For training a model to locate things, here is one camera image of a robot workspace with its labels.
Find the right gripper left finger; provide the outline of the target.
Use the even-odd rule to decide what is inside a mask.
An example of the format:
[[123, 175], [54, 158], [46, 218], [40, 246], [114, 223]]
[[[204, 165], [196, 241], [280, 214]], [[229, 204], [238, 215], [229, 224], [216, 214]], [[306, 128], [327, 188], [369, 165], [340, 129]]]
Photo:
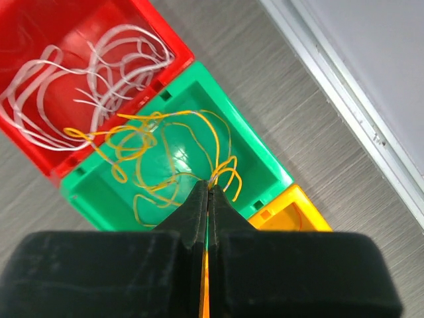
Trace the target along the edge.
[[151, 231], [27, 235], [1, 274], [2, 317], [201, 317], [207, 186]]

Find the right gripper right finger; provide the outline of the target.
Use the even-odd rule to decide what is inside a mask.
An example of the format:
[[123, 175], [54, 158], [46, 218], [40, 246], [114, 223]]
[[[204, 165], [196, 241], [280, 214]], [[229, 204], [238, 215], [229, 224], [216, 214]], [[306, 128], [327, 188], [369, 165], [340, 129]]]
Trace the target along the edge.
[[382, 253], [366, 235], [259, 231], [210, 192], [211, 317], [400, 317]]

